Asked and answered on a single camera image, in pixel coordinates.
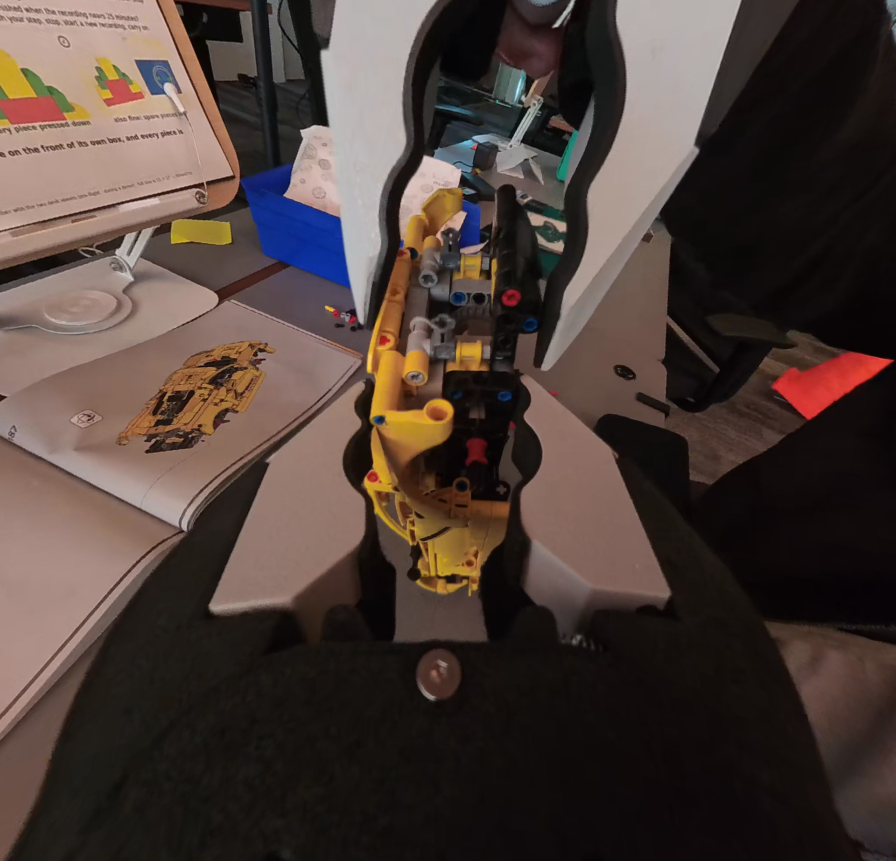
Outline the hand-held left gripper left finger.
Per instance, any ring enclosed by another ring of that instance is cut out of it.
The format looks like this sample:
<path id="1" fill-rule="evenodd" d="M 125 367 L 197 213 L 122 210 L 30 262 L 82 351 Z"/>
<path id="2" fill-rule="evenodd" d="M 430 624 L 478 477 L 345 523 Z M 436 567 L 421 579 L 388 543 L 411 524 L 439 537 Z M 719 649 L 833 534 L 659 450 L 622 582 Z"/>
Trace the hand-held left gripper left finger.
<path id="1" fill-rule="evenodd" d="M 319 641 L 326 613 L 358 609 L 377 640 L 396 629 L 396 571 L 370 497 L 373 382 L 351 386 L 271 455 L 209 611 L 292 614 Z"/>

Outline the black fleece-lined jacket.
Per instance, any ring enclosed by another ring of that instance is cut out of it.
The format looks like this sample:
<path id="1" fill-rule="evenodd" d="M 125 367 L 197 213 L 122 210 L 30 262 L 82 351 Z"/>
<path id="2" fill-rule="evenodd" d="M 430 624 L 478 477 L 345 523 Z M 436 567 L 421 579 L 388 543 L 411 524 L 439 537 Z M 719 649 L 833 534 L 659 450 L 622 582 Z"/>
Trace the black fleece-lined jacket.
<path id="1" fill-rule="evenodd" d="M 662 214 L 725 300 L 891 361 L 696 502 L 773 619 L 894 627 L 894 90 L 887 0 L 800 0 Z"/>

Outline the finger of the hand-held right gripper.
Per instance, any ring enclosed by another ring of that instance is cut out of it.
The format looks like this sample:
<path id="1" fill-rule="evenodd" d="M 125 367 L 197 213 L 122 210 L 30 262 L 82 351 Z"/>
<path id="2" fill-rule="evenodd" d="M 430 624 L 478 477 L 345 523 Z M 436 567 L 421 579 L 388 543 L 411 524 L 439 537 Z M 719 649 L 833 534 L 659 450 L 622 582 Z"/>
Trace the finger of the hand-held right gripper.
<path id="1" fill-rule="evenodd" d="M 593 102 L 566 184 L 566 247 L 547 281 L 537 367 L 575 340 L 696 158 L 741 1 L 591 0 Z"/>
<path id="2" fill-rule="evenodd" d="M 399 207 L 423 152 L 423 100 L 451 23 L 472 0 L 335 0 L 323 82 L 342 239 L 372 329 L 399 247 Z"/>

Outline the person's right hand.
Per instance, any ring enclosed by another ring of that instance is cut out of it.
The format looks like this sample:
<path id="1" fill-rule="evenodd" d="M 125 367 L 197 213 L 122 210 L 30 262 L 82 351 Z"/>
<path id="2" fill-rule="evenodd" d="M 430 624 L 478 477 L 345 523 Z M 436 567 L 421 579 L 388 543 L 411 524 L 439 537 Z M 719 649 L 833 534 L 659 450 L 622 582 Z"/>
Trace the person's right hand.
<path id="1" fill-rule="evenodd" d="M 495 56 L 533 79 L 550 75 L 558 65 L 565 30 L 555 23 L 566 6 L 564 0 L 543 7 L 528 0 L 509 0 Z"/>

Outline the yellow brick car model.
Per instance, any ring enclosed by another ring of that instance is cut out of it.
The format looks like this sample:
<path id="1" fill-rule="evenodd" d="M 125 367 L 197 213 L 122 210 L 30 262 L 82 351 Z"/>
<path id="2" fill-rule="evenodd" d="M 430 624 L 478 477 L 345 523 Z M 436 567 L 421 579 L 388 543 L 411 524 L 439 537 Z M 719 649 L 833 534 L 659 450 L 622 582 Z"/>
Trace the yellow brick car model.
<path id="1" fill-rule="evenodd" d="M 408 543 L 409 578 L 440 596 L 477 592 L 504 541 L 516 354 L 542 321 L 538 242 L 514 189 L 496 191 L 485 250 L 462 250 L 452 225 L 461 212 L 461 191 L 443 189 L 410 217 L 367 354 L 364 488 Z"/>

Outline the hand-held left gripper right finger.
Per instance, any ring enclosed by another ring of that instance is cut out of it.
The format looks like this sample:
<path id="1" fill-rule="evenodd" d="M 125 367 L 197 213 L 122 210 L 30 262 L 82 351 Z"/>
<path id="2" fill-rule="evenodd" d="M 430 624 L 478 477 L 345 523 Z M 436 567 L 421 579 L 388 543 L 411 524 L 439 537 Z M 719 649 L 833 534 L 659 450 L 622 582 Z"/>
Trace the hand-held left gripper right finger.
<path id="1" fill-rule="evenodd" d="M 487 635 L 524 607 L 547 608 L 562 637 L 597 611 L 660 613 L 670 598 L 609 446 L 529 376 L 511 430 L 507 531 L 487 559 Z"/>

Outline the black pipe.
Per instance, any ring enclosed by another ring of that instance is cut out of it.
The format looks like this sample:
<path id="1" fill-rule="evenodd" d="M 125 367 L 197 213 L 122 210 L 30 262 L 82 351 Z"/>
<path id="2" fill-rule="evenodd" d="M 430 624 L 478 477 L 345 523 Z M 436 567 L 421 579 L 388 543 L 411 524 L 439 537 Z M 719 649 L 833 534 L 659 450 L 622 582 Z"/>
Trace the black pipe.
<path id="1" fill-rule="evenodd" d="M 273 75 L 272 38 L 268 0 L 249 0 L 255 60 L 255 93 L 260 109 L 263 149 L 267 166 L 281 166 L 277 96 Z"/>

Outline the printed white paper bag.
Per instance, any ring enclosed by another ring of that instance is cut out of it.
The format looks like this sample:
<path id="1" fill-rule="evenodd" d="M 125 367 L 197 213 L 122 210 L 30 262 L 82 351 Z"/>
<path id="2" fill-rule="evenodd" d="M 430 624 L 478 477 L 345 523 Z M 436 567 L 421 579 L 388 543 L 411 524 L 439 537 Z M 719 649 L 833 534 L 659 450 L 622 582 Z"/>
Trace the printed white paper bag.
<path id="1" fill-rule="evenodd" d="M 340 217 L 341 200 L 334 168 L 334 142 L 329 127 L 314 125 L 301 130 L 302 142 L 292 167 L 286 198 L 325 214 Z M 458 187 L 462 172 L 450 163 L 424 156 L 409 181 L 399 206 L 399 232 L 404 237 L 409 218 L 442 188 Z"/>

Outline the black office chair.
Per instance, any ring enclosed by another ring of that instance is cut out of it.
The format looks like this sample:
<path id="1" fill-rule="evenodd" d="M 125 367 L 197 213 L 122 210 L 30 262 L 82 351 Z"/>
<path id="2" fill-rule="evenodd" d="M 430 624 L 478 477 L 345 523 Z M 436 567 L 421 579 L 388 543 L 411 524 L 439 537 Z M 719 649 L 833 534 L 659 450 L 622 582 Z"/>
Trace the black office chair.
<path id="1" fill-rule="evenodd" d="M 667 290 L 666 396 L 699 413 L 731 399 L 773 349 L 794 343 L 724 289 L 685 245 L 673 240 Z"/>

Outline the open instruction booklet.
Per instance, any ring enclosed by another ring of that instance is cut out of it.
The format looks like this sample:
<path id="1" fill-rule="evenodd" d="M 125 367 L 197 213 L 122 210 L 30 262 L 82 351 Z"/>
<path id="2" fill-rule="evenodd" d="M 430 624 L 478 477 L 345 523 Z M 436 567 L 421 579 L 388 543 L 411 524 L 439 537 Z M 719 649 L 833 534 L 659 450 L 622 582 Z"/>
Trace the open instruction booklet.
<path id="1" fill-rule="evenodd" d="M 2 735 L 359 353 L 237 302 L 1 405 Z"/>

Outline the blue plastic bin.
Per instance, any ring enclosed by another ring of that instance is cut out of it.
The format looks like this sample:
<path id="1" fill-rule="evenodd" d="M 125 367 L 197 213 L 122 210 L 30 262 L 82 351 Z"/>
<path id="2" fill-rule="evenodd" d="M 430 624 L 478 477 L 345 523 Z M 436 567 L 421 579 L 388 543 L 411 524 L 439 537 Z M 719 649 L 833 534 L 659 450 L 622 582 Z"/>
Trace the blue plastic bin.
<path id="1" fill-rule="evenodd" d="M 399 237 L 403 239 L 409 217 L 419 214 L 421 205 L 441 188 L 456 188 L 462 171 L 454 165 L 424 158 L 409 181 L 398 207 Z M 295 200 L 286 195 L 292 177 L 290 165 L 283 165 L 252 176 L 241 184 L 252 219 L 269 257 L 350 287 L 350 272 L 343 247 L 340 214 L 330 214 L 335 199 L 334 180 L 322 183 L 326 197 L 314 195 Z"/>

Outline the light grey hoodie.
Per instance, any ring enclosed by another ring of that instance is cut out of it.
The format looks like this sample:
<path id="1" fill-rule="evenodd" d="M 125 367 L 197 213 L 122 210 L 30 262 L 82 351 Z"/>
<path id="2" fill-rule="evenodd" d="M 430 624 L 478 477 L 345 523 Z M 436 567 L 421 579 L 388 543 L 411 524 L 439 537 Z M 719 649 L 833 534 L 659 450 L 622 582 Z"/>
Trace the light grey hoodie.
<path id="1" fill-rule="evenodd" d="M 894 646 L 821 627 L 766 626 L 798 689 L 847 832 L 893 857 Z"/>

